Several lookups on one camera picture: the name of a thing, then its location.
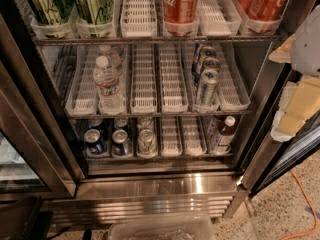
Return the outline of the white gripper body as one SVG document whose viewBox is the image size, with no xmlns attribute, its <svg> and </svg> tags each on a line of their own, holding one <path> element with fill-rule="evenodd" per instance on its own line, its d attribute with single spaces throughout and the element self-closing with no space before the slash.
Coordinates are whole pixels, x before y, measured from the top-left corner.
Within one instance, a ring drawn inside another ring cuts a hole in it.
<svg viewBox="0 0 320 240">
<path fill-rule="evenodd" d="M 294 34 L 271 53 L 269 59 L 290 63 L 302 74 L 294 83 L 289 81 L 280 96 L 271 129 L 271 137 L 286 142 L 296 136 L 305 123 L 320 109 L 320 35 Z"/>
</svg>

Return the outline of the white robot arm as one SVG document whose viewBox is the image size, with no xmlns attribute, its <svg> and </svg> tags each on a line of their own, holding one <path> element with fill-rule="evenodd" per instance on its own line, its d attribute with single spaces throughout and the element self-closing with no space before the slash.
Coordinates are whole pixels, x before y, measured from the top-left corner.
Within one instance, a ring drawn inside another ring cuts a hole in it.
<svg viewBox="0 0 320 240">
<path fill-rule="evenodd" d="M 316 6 L 280 47 L 269 55 L 276 63 L 290 63 L 302 74 L 288 82 L 281 93 L 271 137 L 286 142 L 296 136 L 306 121 L 320 110 L 320 6 Z"/>
</svg>

